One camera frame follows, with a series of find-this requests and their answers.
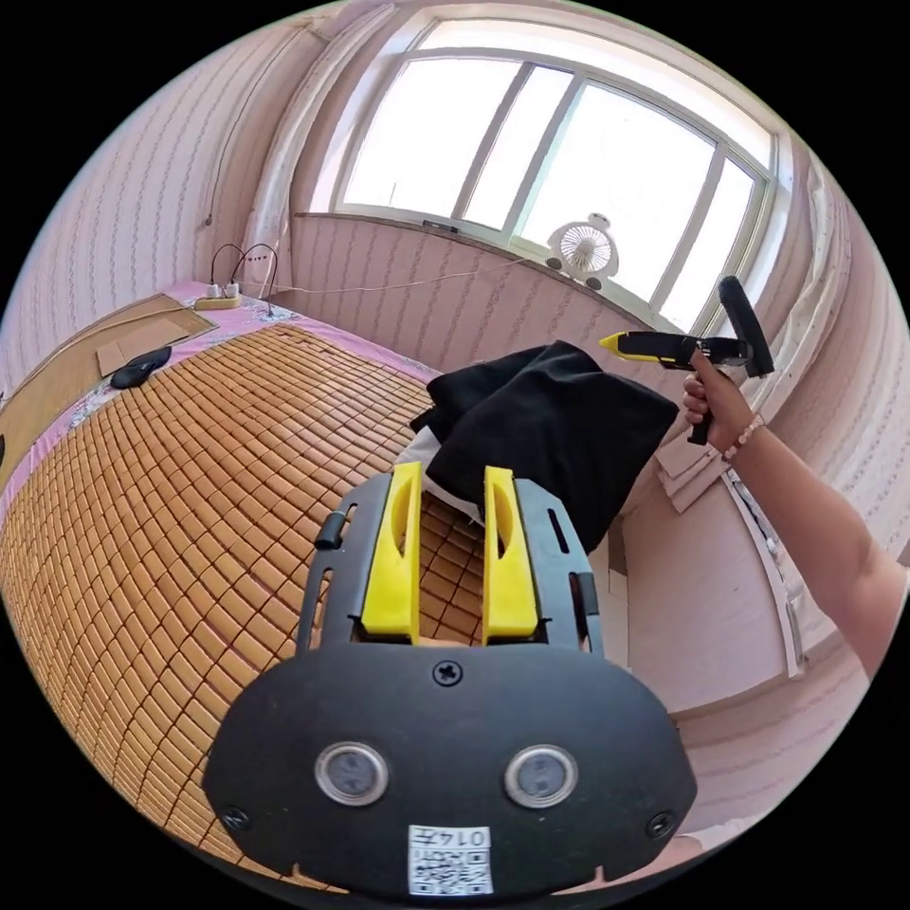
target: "sticker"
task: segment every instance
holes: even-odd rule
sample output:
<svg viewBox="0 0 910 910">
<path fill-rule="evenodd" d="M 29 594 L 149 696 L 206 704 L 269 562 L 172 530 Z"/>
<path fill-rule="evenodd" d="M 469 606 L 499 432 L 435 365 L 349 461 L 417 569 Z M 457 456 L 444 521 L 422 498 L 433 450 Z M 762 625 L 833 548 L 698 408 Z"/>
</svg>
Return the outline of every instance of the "sticker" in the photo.
<svg viewBox="0 0 910 910">
<path fill-rule="evenodd" d="M 411 895 L 492 894 L 489 828 L 408 827 Z"/>
</svg>

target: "bracelet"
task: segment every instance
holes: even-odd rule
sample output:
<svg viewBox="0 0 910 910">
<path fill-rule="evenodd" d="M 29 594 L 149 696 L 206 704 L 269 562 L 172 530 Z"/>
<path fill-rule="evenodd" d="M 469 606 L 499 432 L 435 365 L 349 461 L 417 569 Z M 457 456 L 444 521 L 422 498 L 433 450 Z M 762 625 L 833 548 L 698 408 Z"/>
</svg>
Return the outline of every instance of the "bracelet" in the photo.
<svg viewBox="0 0 910 910">
<path fill-rule="evenodd" d="M 727 464 L 730 463 L 730 459 L 739 452 L 739 450 L 749 442 L 752 434 L 759 428 L 764 427 L 765 422 L 761 418 L 761 414 L 756 414 L 752 423 L 746 427 L 739 438 L 720 456 L 721 459 Z"/>
</svg>

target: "pink bed sheet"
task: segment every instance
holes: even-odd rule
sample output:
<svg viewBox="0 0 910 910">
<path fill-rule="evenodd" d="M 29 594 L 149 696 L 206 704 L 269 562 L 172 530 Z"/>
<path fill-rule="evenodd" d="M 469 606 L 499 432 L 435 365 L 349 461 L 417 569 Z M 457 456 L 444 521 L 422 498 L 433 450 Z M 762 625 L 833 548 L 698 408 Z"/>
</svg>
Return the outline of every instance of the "pink bed sheet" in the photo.
<svg viewBox="0 0 910 910">
<path fill-rule="evenodd" d="M 197 298 L 205 294 L 205 290 L 206 286 L 200 282 L 184 282 L 163 293 L 180 301 L 183 305 L 189 306 Z M 417 363 L 415 360 L 409 360 L 407 357 L 380 347 L 378 344 L 373 344 L 371 341 L 351 335 L 350 332 L 344 332 L 335 326 L 327 325 L 325 322 L 318 322 L 315 319 L 301 316 L 299 313 L 294 313 L 280 306 L 273 306 L 272 312 L 269 314 L 268 304 L 262 300 L 244 297 L 241 305 L 236 309 L 211 310 L 206 313 L 206 316 L 215 323 L 216 328 L 199 337 L 175 343 L 171 359 L 162 369 L 167 370 L 187 357 L 192 357 L 232 338 L 257 332 L 277 322 L 290 322 L 305 329 L 307 332 L 312 332 L 314 335 L 324 338 L 326 341 L 331 341 L 345 351 L 366 357 L 374 363 L 381 363 L 421 382 L 429 382 L 430 379 L 438 375 L 436 371 Z M 42 433 L 25 458 L 17 465 L 9 482 L 0 493 L 0 527 L 3 526 L 4 519 L 16 494 L 22 489 L 32 472 L 47 457 L 53 447 L 89 414 L 98 410 L 98 408 L 115 398 L 118 394 L 119 392 L 111 389 L 110 383 L 106 380 L 99 383 L 94 390 L 80 399 L 72 408 L 61 414 Z"/>
</svg>

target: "window frame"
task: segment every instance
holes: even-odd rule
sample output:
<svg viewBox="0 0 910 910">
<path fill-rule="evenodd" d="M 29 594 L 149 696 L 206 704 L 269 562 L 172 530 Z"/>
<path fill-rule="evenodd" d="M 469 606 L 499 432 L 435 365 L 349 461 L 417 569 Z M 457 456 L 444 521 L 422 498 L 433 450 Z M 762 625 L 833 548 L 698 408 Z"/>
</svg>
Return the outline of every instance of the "window frame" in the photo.
<svg viewBox="0 0 910 910">
<path fill-rule="evenodd" d="M 743 215 L 739 232 L 721 270 L 722 275 L 735 274 L 738 275 L 742 281 L 745 281 L 746 276 L 748 276 L 749 271 L 755 263 L 755 259 L 759 254 L 762 242 L 765 238 L 774 208 L 774 199 L 779 189 L 778 169 L 780 164 L 780 147 L 779 135 L 775 130 L 770 129 L 767 124 L 759 124 L 763 129 L 767 130 L 770 137 L 771 161 L 769 166 L 766 167 L 704 118 L 682 107 L 677 102 L 659 92 L 646 88 L 638 82 L 609 73 L 606 70 L 587 64 L 580 64 L 564 58 L 530 53 L 527 51 L 513 51 L 497 47 L 420 47 L 421 43 L 423 43 L 430 32 L 438 25 L 464 18 L 469 18 L 472 22 L 483 20 L 502 21 L 503 19 L 502 16 L 491 15 L 474 15 L 469 17 L 453 16 L 451 18 L 444 15 L 434 16 L 426 27 L 422 28 L 419 33 L 414 36 L 413 40 L 404 51 L 390 56 L 384 72 L 376 81 L 373 91 L 370 92 L 366 99 L 362 118 L 360 118 L 359 123 L 350 134 L 350 140 L 344 150 L 341 167 L 332 188 L 328 207 L 329 211 L 338 214 L 384 218 L 414 224 L 422 224 L 424 221 L 431 221 L 434 224 L 457 228 L 460 234 L 479 240 L 492 247 L 517 254 L 522 258 L 527 258 L 538 263 L 544 263 L 550 255 L 549 250 L 528 241 L 524 241 L 518 236 L 517 231 L 524 219 L 527 218 L 531 207 L 536 201 L 540 178 L 546 173 L 546 160 L 549 156 L 553 155 L 557 149 L 559 133 L 568 124 L 572 110 L 577 104 L 578 99 L 580 99 L 585 86 L 593 84 L 598 88 L 606 88 L 609 91 L 631 98 L 637 103 L 644 104 L 660 114 L 669 117 L 686 129 L 693 131 L 696 135 L 715 143 L 715 151 L 704 178 L 698 199 L 689 214 L 682 236 L 676 245 L 676 249 L 671 256 L 669 263 L 664 268 L 664 274 L 658 281 L 651 299 L 643 300 L 630 291 L 627 291 L 622 285 L 612 282 L 609 279 L 603 281 L 603 288 L 600 292 L 594 293 L 598 293 L 599 296 L 603 297 L 605 300 L 619 306 L 621 309 L 629 312 L 638 320 L 652 328 L 665 332 L 680 333 L 682 330 L 668 319 L 664 318 L 660 313 L 660 309 L 666 302 L 673 284 L 682 272 L 692 246 L 699 237 L 704 220 L 714 199 L 723 166 L 727 160 L 731 160 L 753 178 L 753 189 Z M 542 24 L 535 22 L 532 19 L 523 18 L 513 19 L 512 21 L 517 24 L 525 22 L 532 25 Z M 552 25 L 552 27 L 559 28 L 561 26 Z M 573 28 L 567 30 L 577 31 L 581 29 Z M 591 34 L 592 37 L 627 47 L 637 53 L 643 53 L 639 48 L 617 41 L 615 38 L 607 38 L 603 35 L 594 34 L 593 32 L 588 32 L 588 34 Z M 379 107 L 388 95 L 395 80 L 412 61 L 434 59 L 501 60 L 512 61 L 519 64 L 516 76 L 506 90 L 494 117 L 487 125 L 484 137 L 465 177 L 453 214 L 443 216 L 435 213 L 413 211 L 410 209 L 369 206 L 344 202 L 344 194 L 350 185 L 360 150 L 373 126 Z M 509 114 L 512 103 L 518 96 L 521 87 L 533 72 L 535 66 L 548 66 L 554 69 L 560 69 L 571 74 L 573 78 L 569 83 L 562 100 L 557 105 L 547 128 L 543 132 L 537 149 L 528 165 L 528 169 L 519 185 L 513 207 L 506 217 L 502 229 L 496 230 L 491 227 L 466 221 L 463 217 L 459 217 L 459 215 L 464 215 L 467 205 L 470 202 L 471 194 L 480 180 L 486 158 L 496 141 L 499 130 Z M 711 91 L 718 92 L 716 87 L 706 87 L 709 87 Z M 717 301 L 716 294 L 712 294 L 709 296 L 708 300 L 704 302 L 701 311 L 688 332 L 692 335 L 705 335 L 712 331 L 718 331 L 723 322 L 723 310 Z"/>
</svg>

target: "white fan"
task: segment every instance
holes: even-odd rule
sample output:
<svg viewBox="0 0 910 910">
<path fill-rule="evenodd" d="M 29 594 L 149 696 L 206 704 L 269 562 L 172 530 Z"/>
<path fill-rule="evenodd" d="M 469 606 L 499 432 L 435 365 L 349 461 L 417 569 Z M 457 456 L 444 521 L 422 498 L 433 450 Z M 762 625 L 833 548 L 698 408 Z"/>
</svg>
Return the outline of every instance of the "white fan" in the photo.
<svg viewBox="0 0 910 910">
<path fill-rule="evenodd" d="M 587 221 L 572 221 L 553 232 L 549 246 L 553 256 L 547 265 L 565 272 L 577 282 L 599 291 L 602 278 L 619 270 L 616 241 L 609 234 L 610 222 L 594 212 Z"/>
</svg>

